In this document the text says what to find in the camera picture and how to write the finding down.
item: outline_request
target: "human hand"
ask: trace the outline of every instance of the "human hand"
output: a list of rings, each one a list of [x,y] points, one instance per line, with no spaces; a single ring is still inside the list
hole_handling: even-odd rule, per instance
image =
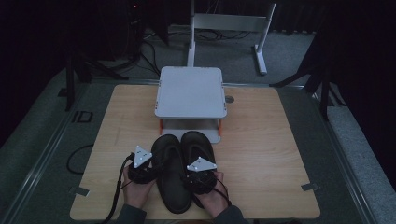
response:
[[[222,172],[213,172],[213,173],[215,174],[215,177],[218,179],[215,189],[219,190],[223,195],[227,195],[226,188],[224,188],[224,186],[221,184],[223,182],[224,173]],[[215,190],[211,190],[207,194],[195,194],[195,196],[199,199],[201,204],[204,206],[204,209],[212,217],[218,216],[222,211],[224,211],[229,206],[227,200]]]
[[[128,177],[128,166],[123,169],[124,181],[122,183],[122,191],[124,195],[124,203],[136,208],[143,208],[149,197],[151,187],[154,185],[155,180],[148,184],[136,184]]]

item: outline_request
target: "pair of sandals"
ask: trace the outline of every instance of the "pair of sandals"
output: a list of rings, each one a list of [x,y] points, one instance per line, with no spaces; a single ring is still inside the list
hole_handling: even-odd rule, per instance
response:
[[[157,186],[166,208],[175,214],[186,212],[191,201],[204,208],[194,193],[211,191],[217,179],[212,171],[194,172],[187,169],[199,158],[216,163],[213,147],[207,137],[199,132],[184,133],[181,140],[165,134],[158,138],[152,148],[153,166],[161,166],[162,174],[157,178]]]

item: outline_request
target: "sleeve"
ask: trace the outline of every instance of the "sleeve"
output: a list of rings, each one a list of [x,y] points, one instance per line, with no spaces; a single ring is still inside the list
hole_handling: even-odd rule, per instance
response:
[[[231,205],[222,211],[215,217],[214,221],[215,224],[248,224],[244,219],[241,210],[234,205]]]
[[[146,214],[145,211],[139,208],[125,204],[121,208],[116,224],[143,224],[146,219]]]

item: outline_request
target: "wooden platform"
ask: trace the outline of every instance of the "wooden platform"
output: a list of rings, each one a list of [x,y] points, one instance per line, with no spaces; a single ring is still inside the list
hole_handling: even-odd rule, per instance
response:
[[[139,145],[147,150],[159,137],[154,115],[157,86],[119,85],[115,88],[80,186],[87,197],[77,195],[70,216],[77,220],[104,219],[110,211],[120,166]],[[308,184],[277,91],[270,88],[225,88],[234,102],[227,104],[221,142],[213,145],[218,170],[230,200],[245,218],[314,218],[320,214]],[[116,218],[123,204],[120,195]],[[146,207],[147,219],[206,219],[193,205],[181,215],[170,213],[154,186]]]

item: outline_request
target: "white platform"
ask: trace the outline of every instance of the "white platform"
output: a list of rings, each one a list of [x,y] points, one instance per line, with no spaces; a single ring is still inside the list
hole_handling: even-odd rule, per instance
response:
[[[227,116],[222,74],[212,67],[164,67],[161,71],[155,115],[162,134],[177,138],[187,131],[220,140],[220,120]]]

